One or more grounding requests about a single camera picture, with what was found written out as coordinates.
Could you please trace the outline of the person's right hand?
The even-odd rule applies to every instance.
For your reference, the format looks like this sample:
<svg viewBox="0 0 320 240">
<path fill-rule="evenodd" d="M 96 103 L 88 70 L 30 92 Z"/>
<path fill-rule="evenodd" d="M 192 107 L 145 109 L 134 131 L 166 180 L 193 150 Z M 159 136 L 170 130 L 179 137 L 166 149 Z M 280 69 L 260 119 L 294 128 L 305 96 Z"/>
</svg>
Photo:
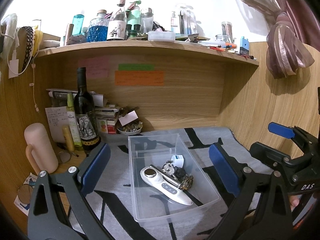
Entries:
<svg viewBox="0 0 320 240">
<path fill-rule="evenodd" d="M 293 211 L 295 207 L 299 205 L 300 197 L 299 196 L 289 196 L 289 202 L 291 210 Z"/>
</svg>

